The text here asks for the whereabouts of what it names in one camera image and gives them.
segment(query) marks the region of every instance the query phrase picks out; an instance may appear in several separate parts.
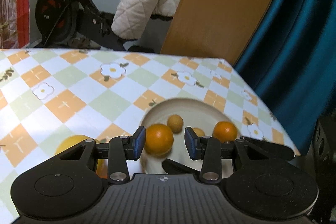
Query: checkered tablecloth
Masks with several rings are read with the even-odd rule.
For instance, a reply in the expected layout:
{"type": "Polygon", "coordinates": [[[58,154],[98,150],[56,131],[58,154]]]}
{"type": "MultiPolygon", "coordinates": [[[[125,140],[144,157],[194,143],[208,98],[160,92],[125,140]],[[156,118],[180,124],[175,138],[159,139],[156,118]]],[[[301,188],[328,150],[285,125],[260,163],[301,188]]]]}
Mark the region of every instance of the checkered tablecloth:
{"type": "Polygon", "coordinates": [[[53,156],[65,138],[132,135],[144,114],[172,97],[231,118],[242,135],[295,149],[280,123],[225,61],[63,49],[0,51],[0,219],[17,216],[14,179],[53,156]]]}

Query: small round fruit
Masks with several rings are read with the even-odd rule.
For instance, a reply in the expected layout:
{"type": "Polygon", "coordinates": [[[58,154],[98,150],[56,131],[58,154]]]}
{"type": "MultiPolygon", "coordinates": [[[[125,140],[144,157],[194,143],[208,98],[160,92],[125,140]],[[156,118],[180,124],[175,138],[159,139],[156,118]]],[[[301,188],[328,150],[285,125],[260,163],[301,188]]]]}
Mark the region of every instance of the small round fruit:
{"type": "MultiPolygon", "coordinates": [[[[70,147],[74,146],[75,144],[78,144],[81,141],[86,140],[86,139],[90,139],[90,137],[85,136],[85,135],[73,135],[73,136],[70,136],[70,137],[66,138],[57,147],[55,155],[67,150],[68,148],[70,148],[70,147]]],[[[101,178],[104,178],[104,177],[107,176],[107,164],[106,164],[105,160],[98,160],[96,173],[101,178]]]]}
{"type": "Polygon", "coordinates": [[[212,136],[224,143],[226,141],[234,141],[237,138],[237,133],[237,128],[232,122],[218,122],[212,136]]]}
{"type": "Polygon", "coordinates": [[[153,156],[168,153],[174,142],[172,130],[164,124],[153,124],[146,129],[145,150],[153,156]]]}
{"type": "Polygon", "coordinates": [[[198,127],[195,127],[195,128],[193,127],[193,130],[194,130],[194,132],[196,133],[196,135],[198,137],[205,136],[205,133],[204,133],[204,131],[202,129],[200,129],[198,127]]]}
{"type": "Polygon", "coordinates": [[[179,115],[171,115],[167,120],[167,126],[171,128],[173,133],[179,133],[182,131],[183,119],[179,115]]]}

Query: blue curtain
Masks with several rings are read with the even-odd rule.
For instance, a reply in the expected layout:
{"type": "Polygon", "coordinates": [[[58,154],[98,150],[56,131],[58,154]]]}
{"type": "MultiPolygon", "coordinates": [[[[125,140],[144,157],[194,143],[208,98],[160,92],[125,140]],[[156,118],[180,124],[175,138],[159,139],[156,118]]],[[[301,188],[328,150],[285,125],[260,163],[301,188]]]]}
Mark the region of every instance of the blue curtain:
{"type": "Polygon", "coordinates": [[[336,0],[273,0],[235,65],[302,154],[336,104],[336,0]]]}

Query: orange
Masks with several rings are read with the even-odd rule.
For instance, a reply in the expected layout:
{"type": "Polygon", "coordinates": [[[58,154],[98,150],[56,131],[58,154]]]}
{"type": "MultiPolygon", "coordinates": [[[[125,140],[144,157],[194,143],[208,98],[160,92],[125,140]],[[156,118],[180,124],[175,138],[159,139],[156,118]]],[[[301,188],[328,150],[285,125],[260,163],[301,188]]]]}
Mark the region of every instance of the orange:
{"type": "Polygon", "coordinates": [[[168,153],[174,142],[172,130],[164,124],[153,124],[146,129],[145,150],[153,156],[168,153]]]}
{"type": "Polygon", "coordinates": [[[237,128],[232,122],[218,122],[213,129],[212,136],[221,143],[234,141],[237,138],[237,128]]]}
{"type": "Polygon", "coordinates": [[[173,133],[179,133],[182,131],[182,126],[183,126],[183,119],[181,116],[177,114],[173,114],[169,116],[167,120],[167,126],[171,128],[173,133]]]}
{"type": "Polygon", "coordinates": [[[198,137],[202,137],[205,136],[205,133],[202,129],[198,128],[198,127],[193,127],[194,132],[196,133],[196,135],[198,137]]]}

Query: wooden door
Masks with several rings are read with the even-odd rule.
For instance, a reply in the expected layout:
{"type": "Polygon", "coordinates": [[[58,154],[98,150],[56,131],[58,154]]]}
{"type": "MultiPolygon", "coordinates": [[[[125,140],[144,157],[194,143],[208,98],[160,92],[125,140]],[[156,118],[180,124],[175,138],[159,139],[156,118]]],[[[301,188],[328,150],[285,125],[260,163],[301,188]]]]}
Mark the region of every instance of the wooden door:
{"type": "Polygon", "coordinates": [[[181,0],[161,53],[225,58],[234,64],[271,1],[181,0]]]}

